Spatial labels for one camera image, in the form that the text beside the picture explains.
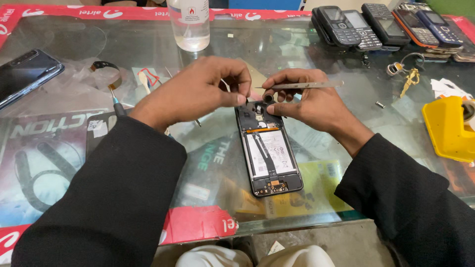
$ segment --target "ribbon cable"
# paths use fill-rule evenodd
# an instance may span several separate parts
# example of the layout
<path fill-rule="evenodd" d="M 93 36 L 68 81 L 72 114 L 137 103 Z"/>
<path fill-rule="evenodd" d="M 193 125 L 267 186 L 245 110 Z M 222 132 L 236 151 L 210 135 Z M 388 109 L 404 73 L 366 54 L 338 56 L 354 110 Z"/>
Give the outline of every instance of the ribbon cable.
<path fill-rule="evenodd" d="M 252 139 L 254 139 L 254 142 L 256 142 L 259 152 L 261 152 L 261 156 L 264 159 L 264 162 L 266 163 L 267 171 L 269 172 L 270 181 L 279 180 L 279 178 L 277 177 L 277 171 L 276 171 L 276 166 L 274 165 L 274 161 L 270 157 L 269 151 L 267 150 L 266 145 L 264 144 L 264 141 L 262 141 L 262 138 L 259 135 L 259 132 L 252 133 L 252 137 L 253 137 Z"/>
<path fill-rule="evenodd" d="M 107 88 L 109 88 L 110 90 L 117 89 L 122 84 L 122 76 L 120 75 L 119 67 L 117 67 L 116 65 L 114 65 L 110 62 L 107 62 L 107 61 L 95 61 L 91 65 L 91 67 L 89 67 L 89 71 L 90 72 L 95 72 L 95 70 L 97 70 L 98 68 L 103 68 L 103 67 L 113 67 L 113 68 L 115 68 L 116 70 L 119 71 L 119 78 L 115 82 L 113 82 L 113 83 L 111 83 L 107 86 Z"/>

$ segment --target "tape roll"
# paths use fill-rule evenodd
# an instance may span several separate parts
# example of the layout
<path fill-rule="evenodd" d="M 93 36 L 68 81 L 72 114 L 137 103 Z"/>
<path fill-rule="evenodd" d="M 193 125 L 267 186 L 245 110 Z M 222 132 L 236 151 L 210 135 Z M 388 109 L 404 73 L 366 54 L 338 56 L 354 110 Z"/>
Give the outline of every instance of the tape roll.
<path fill-rule="evenodd" d="M 475 101 L 465 100 L 462 102 L 464 108 L 464 125 L 469 125 L 475 131 Z"/>

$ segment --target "blue feature phone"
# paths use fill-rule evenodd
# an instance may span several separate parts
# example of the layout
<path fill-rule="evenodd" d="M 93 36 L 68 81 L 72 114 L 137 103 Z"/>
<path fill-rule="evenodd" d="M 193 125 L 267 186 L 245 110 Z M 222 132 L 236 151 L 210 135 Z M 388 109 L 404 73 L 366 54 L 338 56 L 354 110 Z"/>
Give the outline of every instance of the blue feature phone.
<path fill-rule="evenodd" d="M 419 10 L 416 15 L 439 40 L 440 48 L 457 48 L 464 44 L 457 34 L 450 29 L 450 25 L 437 12 Z"/>

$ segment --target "glass table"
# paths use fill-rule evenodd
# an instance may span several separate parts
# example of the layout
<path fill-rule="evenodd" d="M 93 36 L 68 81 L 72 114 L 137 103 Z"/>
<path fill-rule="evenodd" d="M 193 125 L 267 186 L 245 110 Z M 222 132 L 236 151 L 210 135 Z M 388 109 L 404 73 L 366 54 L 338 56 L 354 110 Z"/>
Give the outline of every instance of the glass table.
<path fill-rule="evenodd" d="M 39 48 L 64 62 L 66 70 L 0 112 L 3 140 L 0 181 L 5 177 L 18 177 L 16 168 L 12 167 L 14 148 L 22 149 L 37 139 L 29 138 L 28 134 L 38 128 L 27 133 L 22 126 L 15 136 L 21 136 L 22 141 L 8 146 L 15 140 L 12 129 L 17 124 L 52 119 L 55 124 L 66 117 L 63 124 L 72 125 L 77 122 L 72 120 L 74 116 L 80 120 L 77 114 L 89 116 L 113 111 L 110 93 L 105 87 L 111 74 L 105 69 L 94 74 L 87 72 L 93 61 L 108 61 L 121 69 L 123 84 L 115 94 L 122 103 L 134 106 L 145 96 L 135 78 L 137 69 L 153 69 L 161 81 L 166 81 L 167 69 L 174 75 L 199 56 L 215 55 L 244 60 L 250 67 L 254 87 L 260 86 L 257 81 L 285 68 L 319 68 L 330 79 L 343 80 L 344 86 L 337 91 L 356 117 L 419 163 L 449 179 L 450 190 L 475 207 L 475 168 L 435 154 L 421 113 L 424 104 L 434 101 L 431 79 L 449 79 L 475 94 L 471 65 L 426 63 L 420 83 L 411 86 L 406 95 L 399 98 L 404 77 L 387 75 L 386 66 L 401 60 L 409 51 L 369 53 L 369 65 L 363 64 L 361 53 L 328 51 L 309 17 L 246 21 L 222 15 L 211 21 L 210 27 L 209 46 L 204 51 L 190 53 L 176 45 L 169 21 L 85 20 L 68 16 L 22 18 L 0 49 L 0 64 Z M 377 101 L 386 108 L 376 105 Z M 331 226 L 365 219 L 333 195 L 352 159 L 329 134 L 294 119 L 284 119 L 305 187 L 300 192 L 256 199 L 250 192 L 234 110 L 220 108 L 200 121 L 202 127 L 194 122 L 170 127 L 172 136 L 188 152 L 171 208 L 218 205 L 238 223 L 235 235 Z M 49 138 L 48 134 L 45 129 L 41 138 Z M 84 164 L 85 134 L 79 132 L 73 141 L 65 141 L 67 145 L 57 145 L 64 157 L 70 156 L 68 160 L 76 170 Z M 39 161 L 40 157 L 32 153 L 29 162 Z M 36 167 L 34 171 L 40 170 L 41 167 Z M 35 193 L 42 201 L 52 204 L 61 198 L 68 182 L 45 177 L 37 184 Z M 25 207 L 25 197 L 15 179 L 1 190 L 11 194 L 1 194 L 0 211 L 13 214 L 8 210 L 17 207 L 23 209 L 23 215 L 2 219 L 0 226 L 32 223 L 42 214 Z"/>

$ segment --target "person's right hand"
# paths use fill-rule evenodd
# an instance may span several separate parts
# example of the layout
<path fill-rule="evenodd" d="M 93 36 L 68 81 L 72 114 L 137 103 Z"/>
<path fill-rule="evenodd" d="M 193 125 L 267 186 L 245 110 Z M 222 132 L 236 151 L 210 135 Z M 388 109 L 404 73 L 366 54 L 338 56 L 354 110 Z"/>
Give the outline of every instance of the person's right hand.
<path fill-rule="evenodd" d="M 262 84 L 264 95 L 277 92 L 279 103 L 267 107 L 269 114 L 291 117 L 315 130 L 327 132 L 339 141 L 354 157 L 359 149 L 374 135 L 345 106 L 333 87 L 309 89 L 269 89 L 278 84 L 326 82 L 327 75 L 319 69 L 285 69 L 272 75 Z M 299 103 L 292 101 L 295 94 L 302 94 Z"/>

